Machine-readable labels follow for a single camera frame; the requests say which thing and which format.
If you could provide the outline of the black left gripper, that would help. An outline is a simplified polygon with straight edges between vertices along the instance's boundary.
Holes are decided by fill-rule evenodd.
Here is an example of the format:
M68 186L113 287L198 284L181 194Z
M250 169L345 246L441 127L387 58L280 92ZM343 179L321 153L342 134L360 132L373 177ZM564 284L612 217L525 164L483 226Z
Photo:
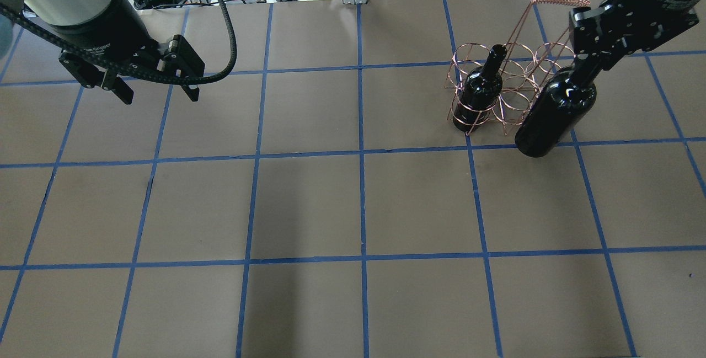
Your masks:
M156 73L180 79L204 76L205 63L181 35L158 43L127 0L110 0L87 20L68 24L47 17L50 31L73 46L61 49L60 64L85 88L96 86L113 92L127 106L134 91L121 79L124 72L138 72L139 79ZM198 102L197 85L180 85L191 102Z

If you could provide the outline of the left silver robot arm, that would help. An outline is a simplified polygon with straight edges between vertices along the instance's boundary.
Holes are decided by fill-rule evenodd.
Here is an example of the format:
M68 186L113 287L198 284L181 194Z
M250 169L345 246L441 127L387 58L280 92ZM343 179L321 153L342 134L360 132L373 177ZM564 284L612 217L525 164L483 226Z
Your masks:
M158 43L128 0L2 0L15 13L26 4L56 36L132 71L202 77L205 65L181 35Z

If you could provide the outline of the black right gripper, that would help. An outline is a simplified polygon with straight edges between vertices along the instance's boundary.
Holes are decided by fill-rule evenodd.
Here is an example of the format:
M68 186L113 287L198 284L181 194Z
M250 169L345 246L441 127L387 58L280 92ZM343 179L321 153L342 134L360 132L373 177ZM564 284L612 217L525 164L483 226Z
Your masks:
M570 12L573 84L590 85L624 56L649 52L699 23L701 0L604 0Z

